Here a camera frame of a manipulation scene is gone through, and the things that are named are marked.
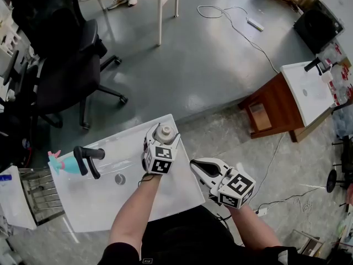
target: black shirt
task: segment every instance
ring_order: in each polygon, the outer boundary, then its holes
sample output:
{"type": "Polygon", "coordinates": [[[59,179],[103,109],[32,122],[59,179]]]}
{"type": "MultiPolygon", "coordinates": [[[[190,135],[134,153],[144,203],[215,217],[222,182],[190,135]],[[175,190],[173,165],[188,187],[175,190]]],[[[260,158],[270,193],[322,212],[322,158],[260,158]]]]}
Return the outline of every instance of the black shirt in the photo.
{"type": "Polygon", "coordinates": [[[109,245],[99,265],[120,264],[325,264],[322,259],[297,254],[294,247],[272,247],[254,252],[237,246],[233,236],[203,206],[149,222],[142,239],[141,260],[126,243],[109,245]]]}

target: black faucet handle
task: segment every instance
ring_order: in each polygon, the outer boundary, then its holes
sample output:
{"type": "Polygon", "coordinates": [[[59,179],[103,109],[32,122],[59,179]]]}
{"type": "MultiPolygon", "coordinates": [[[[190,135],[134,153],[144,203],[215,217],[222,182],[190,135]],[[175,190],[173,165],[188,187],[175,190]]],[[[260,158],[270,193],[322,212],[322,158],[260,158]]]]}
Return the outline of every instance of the black faucet handle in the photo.
{"type": "Polygon", "coordinates": [[[90,149],[81,146],[75,146],[73,149],[73,155],[76,158],[81,175],[85,176],[88,173],[87,167],[83,162],[83,159],[87,159],[88,167],[95,179],[100,178],[100,173],[97,171],[93,159],[103,159],[105,152],[103,149],[90,149]]]}

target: black and white marker cube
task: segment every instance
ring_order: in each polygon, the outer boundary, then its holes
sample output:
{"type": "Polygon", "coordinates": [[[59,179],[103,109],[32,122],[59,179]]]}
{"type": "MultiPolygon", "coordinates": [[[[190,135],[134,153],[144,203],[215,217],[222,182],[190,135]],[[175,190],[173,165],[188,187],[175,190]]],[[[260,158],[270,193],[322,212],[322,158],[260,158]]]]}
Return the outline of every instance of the black and white marker cube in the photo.
{"type": "Polygon", "coordinates": [[[156,146],[150,144],[145,154],[147,172],[151,174],[167,174],[177,156],[177,149],[168,148],[165,145],[156,146]]]}
{"type": "Polygon", "coordinates": [[[252,196],[255,188],[255,180],[245,172],[232,170],[235,174],[218,190],[218,202],[240,208],[252,196]]]}

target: chair wheel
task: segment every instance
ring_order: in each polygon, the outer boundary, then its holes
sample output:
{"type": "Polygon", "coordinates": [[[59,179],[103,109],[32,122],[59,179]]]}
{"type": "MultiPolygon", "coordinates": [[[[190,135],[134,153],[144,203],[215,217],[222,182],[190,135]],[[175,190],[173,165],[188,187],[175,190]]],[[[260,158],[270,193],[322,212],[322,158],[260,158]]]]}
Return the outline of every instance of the chair wheel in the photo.
{"type": "Polygon", "coordinates": [[[117,59],[114,60],[114,63],[116,63],[117,65],[120,65],[122,62],[122,59],[117,57],[117,59]]]}
{"type": "Polygon", "coordinates": [[[90,128],[90,125],[89,125],[89,124],[87,124],[87,123],[83,123],[83,124],[82,124],[82,129],[84,129],[84,130],[89,130],[89,128],[90,128]]]}
{"type": "Polygon", "coordinates": [[[120,97],[120,101],[123,102],[124,104],[126,104],[128,99],[125,96],[122,96],[122,97],[120,97]]]}

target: white countertop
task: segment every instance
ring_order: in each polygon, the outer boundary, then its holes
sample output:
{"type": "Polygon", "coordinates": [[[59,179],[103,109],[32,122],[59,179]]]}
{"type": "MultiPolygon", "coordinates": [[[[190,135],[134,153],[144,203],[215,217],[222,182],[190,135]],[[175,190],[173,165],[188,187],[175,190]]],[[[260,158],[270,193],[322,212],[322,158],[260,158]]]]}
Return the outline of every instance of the white countertop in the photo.
{"type": "MultiPolygon", "coordinates": [[[[138,181],[145,173],[141,164],[143,139],[146,132],[157,123],[168,124],[177,131],[173,116],[166,115],[86,146],[105,150],[103,160],[94,160],[101,174],[99,179],[94,179],[90,171],[86,176],[81,176],[60,170],[58,175],[50,166],[56,190],[75,232],[111,228],[116,214],[135,191],[138,181]],[[124,185],[115,183],[118,173],[125,176],[124,185]]],[[[58,160],[68,156],[73,156],[72,152],[58,160]]],[[[180,140],[176,160],[172,169],[161,180],[149,220],[171,216],[204,202],[180,140]]]]}
{"type": "Polygon", "coordinates": [[[7,223],[35,230],[37,226],[24,196],[17,167],[11,166],[1,174],[12,176],[11,181],[0,182],[0,204],[7,223]]]}
{"type": "Polygon", "coordinates": [[[281,67],[281,72],[297,103],[304,126],[310,125],[333,103],[333,97],[326,83],[323,83],[317,68],[309,72],[304,67],[310,62],[281,67]]]}

